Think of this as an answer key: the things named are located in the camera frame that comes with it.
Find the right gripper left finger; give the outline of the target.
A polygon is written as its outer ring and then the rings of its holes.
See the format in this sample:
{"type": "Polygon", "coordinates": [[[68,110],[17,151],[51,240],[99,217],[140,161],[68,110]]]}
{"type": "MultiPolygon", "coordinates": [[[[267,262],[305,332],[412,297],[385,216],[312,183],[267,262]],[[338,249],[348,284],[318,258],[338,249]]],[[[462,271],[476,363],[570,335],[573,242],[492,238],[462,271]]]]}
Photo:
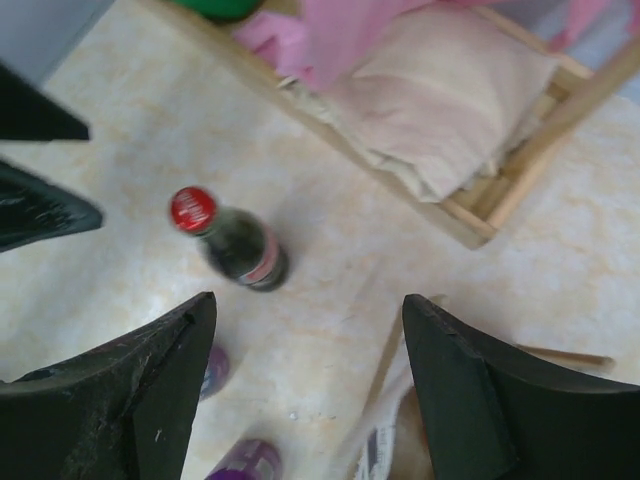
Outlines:
{"type": "Polygon", "coordinates": [[[2,383],[2,478],[180,478],[216,317],[214,294],[201,292],[136,330],[2,383]]]}

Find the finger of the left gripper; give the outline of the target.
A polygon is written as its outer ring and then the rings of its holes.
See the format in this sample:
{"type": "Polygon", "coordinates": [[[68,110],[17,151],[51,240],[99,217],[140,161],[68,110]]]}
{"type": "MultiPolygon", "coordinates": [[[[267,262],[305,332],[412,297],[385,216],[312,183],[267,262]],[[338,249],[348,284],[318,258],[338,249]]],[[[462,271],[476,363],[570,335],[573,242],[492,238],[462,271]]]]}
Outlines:
{"type": "Polygon", "coordinates": [[[89,141],[89,126],[1,64],[1,139],[89,141]]]}
{"type": "Polygon", "coordinates": [[[93,231],[101,210],[89,201],[3,160],[1,162],[1,250],[93,231]]]}

